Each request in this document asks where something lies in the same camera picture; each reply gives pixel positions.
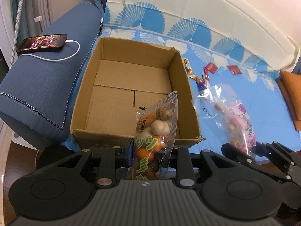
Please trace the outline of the small red sachet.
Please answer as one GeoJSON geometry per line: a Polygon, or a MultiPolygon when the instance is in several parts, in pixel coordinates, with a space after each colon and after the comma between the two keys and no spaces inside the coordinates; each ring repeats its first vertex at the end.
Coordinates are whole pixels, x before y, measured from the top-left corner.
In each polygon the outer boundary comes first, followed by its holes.
{"type": "Polygon", "coordinates": [[[242,72],[236,65],[228,65],[227,68],[229,69],[230,73],[233,75],[241,75],[242,72]]]}

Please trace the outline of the purple chocolate bar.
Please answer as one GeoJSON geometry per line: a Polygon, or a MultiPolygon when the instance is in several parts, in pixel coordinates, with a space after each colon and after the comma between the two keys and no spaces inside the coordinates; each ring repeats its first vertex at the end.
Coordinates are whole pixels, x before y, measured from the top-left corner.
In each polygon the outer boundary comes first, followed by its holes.
{"type": "Polygon", "coordinates": [[[205,84],[202,82],[196,82],[196,85],[197,85],[199,91],[203,91],[206,89],[205,84]]]}

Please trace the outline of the clear bag of mixed nuts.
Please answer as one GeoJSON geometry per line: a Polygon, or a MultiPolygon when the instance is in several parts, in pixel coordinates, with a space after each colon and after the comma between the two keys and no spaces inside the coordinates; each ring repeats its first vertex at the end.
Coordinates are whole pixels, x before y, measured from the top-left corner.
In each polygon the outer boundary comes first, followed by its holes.
{"type": "Polygon", "coordinates": [[[178,106],[178,93],[173,91],[152,106],[139,108],[128,179],[166,178],[176,139],[178,106]]]}

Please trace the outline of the brown cardboard box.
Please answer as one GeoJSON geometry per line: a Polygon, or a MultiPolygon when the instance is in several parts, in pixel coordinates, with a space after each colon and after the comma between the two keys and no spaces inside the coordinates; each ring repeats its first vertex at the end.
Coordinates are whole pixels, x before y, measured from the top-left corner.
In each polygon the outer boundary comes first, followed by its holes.
{"type": "Polygon", "coordinates": [[[201,129],[179,51],[102,37],[79,88],[71,135],[82,148],[126,146],[135,134],[138,109],[151,107],[172,91],[179,103],[175,144],[189,148],[201,141],[201,129]]]}

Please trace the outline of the clear bag of pink candies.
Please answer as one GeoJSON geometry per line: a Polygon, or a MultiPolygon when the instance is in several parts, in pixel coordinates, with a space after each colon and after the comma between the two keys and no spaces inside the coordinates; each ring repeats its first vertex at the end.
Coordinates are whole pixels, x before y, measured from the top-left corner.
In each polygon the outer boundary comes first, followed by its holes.
{"type": "Polygon", "coordinates": [[[192,97],[199,119],[220,144],[229,143],[254,157],[256,136],[251,119],[238,95],[228,84],[203,89],[192,97]]]}

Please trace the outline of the grey curtain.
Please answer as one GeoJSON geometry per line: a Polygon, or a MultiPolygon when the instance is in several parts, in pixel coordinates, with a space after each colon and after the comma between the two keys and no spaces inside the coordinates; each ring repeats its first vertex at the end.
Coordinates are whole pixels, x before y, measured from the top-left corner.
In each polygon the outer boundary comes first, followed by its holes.
{"type": "Polygon", "coordinates": [[[49,0],[24,0],[20,15],[17,43],[40,35],[51,24],[49,0]]]}

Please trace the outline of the small blue wrapper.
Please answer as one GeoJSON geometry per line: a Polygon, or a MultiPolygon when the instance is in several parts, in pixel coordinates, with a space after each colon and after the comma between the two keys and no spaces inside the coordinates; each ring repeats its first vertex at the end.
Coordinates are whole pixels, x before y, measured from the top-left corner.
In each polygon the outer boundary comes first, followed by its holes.
{"type": "Polygon", "coordinates": [[[220,76],[225,70],[226,70],[226,69],[225,69],[223,66],[221,66],[221,67],[216,71],[216,74],[220,76]]]}

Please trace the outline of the red candy packet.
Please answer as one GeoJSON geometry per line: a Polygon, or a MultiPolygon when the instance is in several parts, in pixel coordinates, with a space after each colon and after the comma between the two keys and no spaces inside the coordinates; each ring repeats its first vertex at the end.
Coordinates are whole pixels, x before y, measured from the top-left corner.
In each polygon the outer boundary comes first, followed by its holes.
{"type": "Polygon", "coordinates": [[[213,64],[212,62],[209,62],[206,66],[205,69],[209,72],[211,72],[212,74],[215,74],[215,72],[218,70],[218,67],[213,64]]]}

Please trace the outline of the yellow snack bar wrapper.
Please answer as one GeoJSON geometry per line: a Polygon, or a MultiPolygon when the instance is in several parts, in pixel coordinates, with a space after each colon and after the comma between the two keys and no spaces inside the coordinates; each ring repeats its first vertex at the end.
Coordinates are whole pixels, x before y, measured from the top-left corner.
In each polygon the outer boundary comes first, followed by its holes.
{"type": "Polygon", "coordinates": [[[186,73],[188,76],[191,76],[193,75],[193,70],[192,70],[192,67],[189,63],[189,60],[188,58],[182,58],[182,62],[184,64],[184,67],[185,67],[185,70],[186,70],[186,73]]]}

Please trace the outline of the blue sofa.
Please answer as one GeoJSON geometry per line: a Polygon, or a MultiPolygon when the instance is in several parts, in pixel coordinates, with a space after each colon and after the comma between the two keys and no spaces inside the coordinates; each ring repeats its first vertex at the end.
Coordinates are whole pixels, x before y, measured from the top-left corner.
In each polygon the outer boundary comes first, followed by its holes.
{"type": "Polygon", "coordinates": [[[54,21],[44,34],[66,34],[69,43],[19,57],[1,83],[1,119],[37,150],[54,143],[79,149],[70,137],[71,117],[106,1],[86,0],[54,21]]]}

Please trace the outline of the black smartphone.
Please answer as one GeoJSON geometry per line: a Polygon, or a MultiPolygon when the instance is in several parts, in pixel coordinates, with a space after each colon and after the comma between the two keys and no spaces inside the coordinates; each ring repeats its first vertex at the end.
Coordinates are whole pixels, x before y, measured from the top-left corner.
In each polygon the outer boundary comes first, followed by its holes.
{"type": "Polygon", "coordinates": [[[16,52],[18,55],[35,52],[55,52],[63,48],[66,34],[42,35],[24,39],[16,52]]]}

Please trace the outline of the red coffee stick sachet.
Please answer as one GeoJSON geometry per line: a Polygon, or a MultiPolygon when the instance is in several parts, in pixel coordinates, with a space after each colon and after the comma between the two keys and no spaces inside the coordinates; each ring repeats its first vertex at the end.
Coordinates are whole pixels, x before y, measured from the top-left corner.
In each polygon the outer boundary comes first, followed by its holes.
{"type": "Polygon", "coordinates": [[[206,67],[204,67],[202,75],[203,75],[204,85],[207,88],[209,88],[210,87],[210,77],[209,77],[209,71],[206,67]]]}

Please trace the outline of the blue white patterned cloth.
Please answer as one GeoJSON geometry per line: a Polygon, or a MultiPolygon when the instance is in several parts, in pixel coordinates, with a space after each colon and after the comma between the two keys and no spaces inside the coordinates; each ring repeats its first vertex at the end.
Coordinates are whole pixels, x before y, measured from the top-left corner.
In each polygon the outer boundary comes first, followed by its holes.
{"type": "Polygon", "coordinates": [[[209,62],[218,69],[211,84],[229,84],[251,116],[259,141],[273,139],[300,150],[300,132],[277,85],[292,44],[241,0],[107,0],[102,35],[175,47],[197,75],[209,62]],[[236,65],[241,75],[227,68],[236,65]]]}

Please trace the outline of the orange red candy bar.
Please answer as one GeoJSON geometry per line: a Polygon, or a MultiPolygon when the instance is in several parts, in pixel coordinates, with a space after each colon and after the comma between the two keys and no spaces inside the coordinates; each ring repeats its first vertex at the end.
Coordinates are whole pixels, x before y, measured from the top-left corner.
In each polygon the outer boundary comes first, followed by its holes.
{"type": "Polygon", "coordinates": [[[188,75],[188,78],[191,78],[192,80],[194,80],[195,82],[198,83],[204,83],[203,78],[200,78],[199,76],[192,74],[192,75],[188,75]]]}

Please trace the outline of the orange cushion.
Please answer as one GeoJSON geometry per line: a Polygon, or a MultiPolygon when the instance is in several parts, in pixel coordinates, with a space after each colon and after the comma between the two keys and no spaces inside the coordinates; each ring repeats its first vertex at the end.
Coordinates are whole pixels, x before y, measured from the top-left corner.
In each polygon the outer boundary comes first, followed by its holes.
{"type": "Polygon", "coordinates": [[[295,129],[300,131],[301,120],[301,83],[300,75],[281,70],[277,84],[288,106],[295,129]]]}

